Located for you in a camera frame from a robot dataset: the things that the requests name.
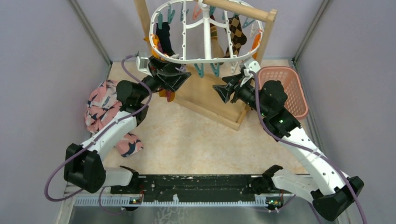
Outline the lilac clothespin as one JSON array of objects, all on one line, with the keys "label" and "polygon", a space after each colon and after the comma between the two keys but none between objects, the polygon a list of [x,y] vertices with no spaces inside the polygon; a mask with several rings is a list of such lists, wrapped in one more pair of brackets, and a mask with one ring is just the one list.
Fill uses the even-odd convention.
[{"label": "lilac clothespin", "polygon": [[187,72],[186,67],[184,65],[181,65],[179,68],[177,68],[179,72]]}]

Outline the maroon purple striped sock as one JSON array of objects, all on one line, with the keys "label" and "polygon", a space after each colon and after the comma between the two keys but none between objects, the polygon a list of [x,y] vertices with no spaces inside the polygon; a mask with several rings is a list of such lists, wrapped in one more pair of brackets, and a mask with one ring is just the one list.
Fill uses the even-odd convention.
[{"label": "maroon purple striped sock", "polygon": [[162,89],[158,92],[159,97],[166,98],[167,102],[172,102],[175,99],[175,92]]}]

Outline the white plastic sock hanger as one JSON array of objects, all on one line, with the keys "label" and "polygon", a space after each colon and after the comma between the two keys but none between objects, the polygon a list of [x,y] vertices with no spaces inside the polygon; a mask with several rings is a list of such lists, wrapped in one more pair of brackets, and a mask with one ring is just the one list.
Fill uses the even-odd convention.
[{"label": "white plastic sock hanger", "polygon": [[[156,11],[153,13],[151,19],[150,19],[150,27],[149,27],[149,33],[147,37],[147,41],[149,41],[150,47],[153,48],[153,40],[151,39],[151,34],[154,33],[154,26],[159,23],[160,24],[160,29],[161,29],[161,23],[162,21],[162,14],[161,10],[165,7],[169,7],[171,9],[171,6],[173,4],[181,3],[182,4],[182,23],[183,23],[183,30],[182,30],[182,37],[183,37],[183,43],[182,43],[182,54],[181,56],[177,58],[172,58],[168,56],[167,54],[161,53],[159,50],[154,49],[154,51],[164,60],[173,62],[173,63],[179,63],[179,64],[189,64],[189,63],[225,63],[225,62],[234,62],[234,61],[241,61],[246,58],[252,57],[252,55],[255,53],[255,50],[250,50],[248,53],[241,55],[241,56],[234,56],[232,52],[232,43],[231,43],[231,38],[230,38],[230,31],[229,31],[229,19],[227,18],[227,13],[228,12],[233,12],[236,15],[243,15],[247,18],[251,18],[253,22],[256,22],[258,25],[258,29],[256,31],[252,31],[251,34],[256,34],[256,33],[261,33],[261,43],[258,46],[257,49],[257,61],[261,61],[262,57],[264,55],[265,49],[267,47],[269,37],[272,31],[273,24],[275,22],[276,10],[272,10],[271,12],[265,12],[259,9],[256,9],[252,7],[250,4],[242,1],[242,0],[197,0],[196,3],[197,5],[201,8],[202,10],[202,18],[200,20],[197,20],[195,23],[188,24],[186,23],[186,0],[169,0],[166,3],[162,4],[159,8],[156,9]],[[220,23],[218,21],[215,21],[210,18],[211,14],[211,8],[219,8],[223,10],[223,14],[225,17],[225,23]],[[216,27],[219,28],[224,28],[227,33],[227,41],[228,41],[228,52],[229,52],[229,57],[227,58],[213,58],[212,57],[212,44],[211,44],[211,30],[210,30],[210,25],[213,24]],[[186,48],[186,32],[189,29],[193,29],[199,25],[203,26],[203,41],[204,41],[204,54],[205,57],[203,59],[198,58],[198,59],[186,59],[186,53],[187,53],[187,48]]]}]

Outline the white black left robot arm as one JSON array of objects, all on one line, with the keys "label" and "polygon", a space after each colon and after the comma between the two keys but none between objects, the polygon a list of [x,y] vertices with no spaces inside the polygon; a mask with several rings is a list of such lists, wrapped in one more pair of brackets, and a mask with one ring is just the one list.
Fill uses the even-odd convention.
[{"label": "white black left robot arm", "polygon": [[146,60],[148,75],[135,82],[122,80],[116,85],[121,102],[115,117],[89,140],[70,144],[66,149],[64,179],[89,193],[103,187],[122,186],[128,193],[140,187],[137,172],[131,168],[105,168],[103,159],[127,133],[146,118],[152,94],[157,90],[177,91],[191,76],[182,65],[151,56]]}]

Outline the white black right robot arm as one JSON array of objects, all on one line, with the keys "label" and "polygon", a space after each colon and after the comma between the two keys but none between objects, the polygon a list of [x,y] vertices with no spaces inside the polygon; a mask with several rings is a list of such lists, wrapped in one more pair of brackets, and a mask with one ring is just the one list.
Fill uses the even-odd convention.
[{"label": "white black right robot arm", "polygon": [[285,108],[287,94],[282,83],[269,80],[263,86],[251,85],[243,83],[244,78],[242,74],[225,77],[224,84],[216,84],[213,89],[224,102],[241,100],[252,107],[264,131],[291,152],[310,175],[304,178],[274,165],[262,176],[265,190],[286,190],[307,201],[328,221],[334,221],[355,204],[363,223],[367,223],[358,199],[364,182],[342,172],[312,142],[300,122]]}]

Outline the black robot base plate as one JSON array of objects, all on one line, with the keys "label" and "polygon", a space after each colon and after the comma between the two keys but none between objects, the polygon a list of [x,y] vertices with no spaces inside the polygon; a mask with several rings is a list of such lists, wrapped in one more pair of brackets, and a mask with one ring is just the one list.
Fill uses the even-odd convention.
[{"label": "black robot base plate", "polygon": [[254,202],[258,195],[280,197],[262,175],[138,175],[127,186],[112,186],[112,194],[138,194],[144,202]]}]

